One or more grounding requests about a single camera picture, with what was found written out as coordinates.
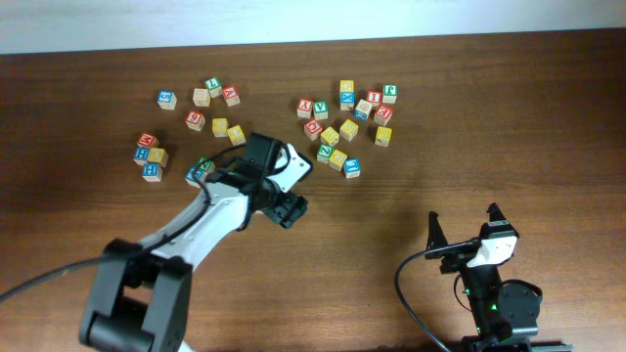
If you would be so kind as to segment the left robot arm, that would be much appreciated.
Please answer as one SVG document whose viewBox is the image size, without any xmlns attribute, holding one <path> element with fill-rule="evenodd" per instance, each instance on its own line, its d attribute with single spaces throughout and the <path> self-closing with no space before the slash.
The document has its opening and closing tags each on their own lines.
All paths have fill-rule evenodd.
<svg viewBox="0 0 626 352">
<path fill-rule="evenodd" d="M 196 269 L 256 212 L 290 227 L 307 206 L 292 187 L 312 169 L 291 144 L 246 145 L 243 156 L 209 173 L 198 196 L 156 233 L 110 242 L 79 327 L 80 343 L 97 351 L 189 350 L 185 332 Z"/>
</svg>

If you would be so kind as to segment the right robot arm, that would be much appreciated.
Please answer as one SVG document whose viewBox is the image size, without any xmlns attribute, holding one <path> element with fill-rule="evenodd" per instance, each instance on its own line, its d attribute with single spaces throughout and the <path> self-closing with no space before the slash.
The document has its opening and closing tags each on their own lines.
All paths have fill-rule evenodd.
<svg viewBox="0 0 626 352">
<path fill-rule="evenodd" d="M 538 286 L 522 280 L 502 280 L 499 267 L 514 257 L 519 233 L 495 203 L 477 237 L 454 246 L 447 242 L 438 214 L 428 214 L 425 256 L 441 261 L 443 275 L 457 274 L 469 302 L 476 336 L 465 336 L 466 351 L 571 351 L 559 341 L 533 343 L 543 300 Z"/>
</svg>

